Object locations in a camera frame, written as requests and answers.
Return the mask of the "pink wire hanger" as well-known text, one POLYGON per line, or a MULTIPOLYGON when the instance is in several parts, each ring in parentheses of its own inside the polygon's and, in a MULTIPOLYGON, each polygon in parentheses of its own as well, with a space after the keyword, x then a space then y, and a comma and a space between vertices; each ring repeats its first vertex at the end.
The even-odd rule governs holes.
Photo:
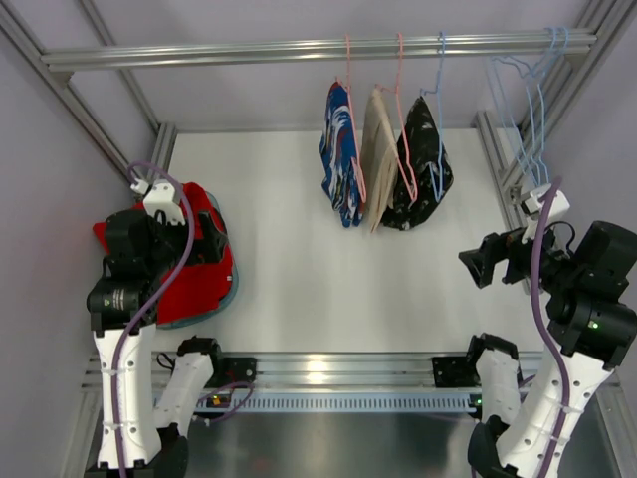
POLYGON ((367 202, 367 192, 365 185, 365 178, 363 174, 362 167, 360 165, 360 147, 358 143, 358 136, 356 131, 356 122, 354 115, 354 108, 352 103, 352 82, 351 82, 351 46, 350 46, 350 37, 348 34, 344 36, 345 49, 346 49, 346 75, 345 75, 345 83, 342 82, 340 77, 335 77, 336 82, 342 86, 342 88, 346 92, 347 97, 347 107, 349 110, 349 117, 351 123, 351 132, 354 144, 354 155, 349 157, 350 169, 353 171, 354 179, 356 182, 357 190, 358 190, 358 205, 364 207, 367 202))
POLYGON ((400 125, 400 137, 402 138, 404 147, 404 162, 401 162, 400 159, 397 159, 398 168, 405 184, 408 197, 410 199, 410 205, 413 205, 418 197, 418 185, 416 175, 411 164, 411 155, 405 127, 405 118, 401 105, 401 78, 404 59, 404 38, 401 33, 397 34, 397 42, 397 71, 395 75, 394 86, 392 88, 382 85, 377 86, 382 92, 391 92, 394 95, 400 125))

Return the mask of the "beige trousers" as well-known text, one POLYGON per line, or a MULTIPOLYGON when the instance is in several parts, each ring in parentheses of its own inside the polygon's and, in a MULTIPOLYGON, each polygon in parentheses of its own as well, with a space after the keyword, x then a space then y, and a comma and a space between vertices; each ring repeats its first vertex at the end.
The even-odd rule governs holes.
POLYGON ((373 233, 393 203, 397 176, 397 146, 387 105, 379 88, 369 95, 364 116, 360 162, 365 179, 365 217, 373 233))

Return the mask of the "blue patterned trousers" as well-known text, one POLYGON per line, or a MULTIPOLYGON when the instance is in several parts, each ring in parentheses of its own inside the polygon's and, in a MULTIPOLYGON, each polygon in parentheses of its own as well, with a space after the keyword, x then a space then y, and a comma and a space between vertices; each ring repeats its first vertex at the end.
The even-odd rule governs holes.
POLYGON ((364 203, 354 168, 358 154, 347 90, 338 81, 327 93, 318 150, 324 170, 321 188, 331 209, 344 228, 359 226, 364 203))

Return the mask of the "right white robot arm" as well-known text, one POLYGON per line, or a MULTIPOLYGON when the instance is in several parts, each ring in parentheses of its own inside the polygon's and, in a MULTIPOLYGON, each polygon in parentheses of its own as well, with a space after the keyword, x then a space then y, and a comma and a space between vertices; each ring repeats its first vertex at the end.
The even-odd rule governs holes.
POLYGON ((467 360, 482 389, 482 416, 468 461, 480 477, 555 477, 590 398, 620 366, 636 339, 636 313, 621 303, 636 264, 635 233, 595 221, 574 252, 547 230, 525 242, 520 229, 490 234, 460 253, 476 285, 491 284, 508 263, 506 284, 527 279, 544 350, 537 373, 522 379, 515 344, 473 337, 467 360))

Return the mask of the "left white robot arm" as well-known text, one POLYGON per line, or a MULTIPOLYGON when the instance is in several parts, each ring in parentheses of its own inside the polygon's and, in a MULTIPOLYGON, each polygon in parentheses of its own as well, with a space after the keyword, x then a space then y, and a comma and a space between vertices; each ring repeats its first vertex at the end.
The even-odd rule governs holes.
POLYGON ((152 393, 157 303, 194 244, 191 215, 173 218, 142 209, 106 220, 103 274, 87 308, 102 377, 103 424, 87 477, 183 477, 188 429, 205 385, 221 364, 212 338, 181 343, 161 398, 152 393))

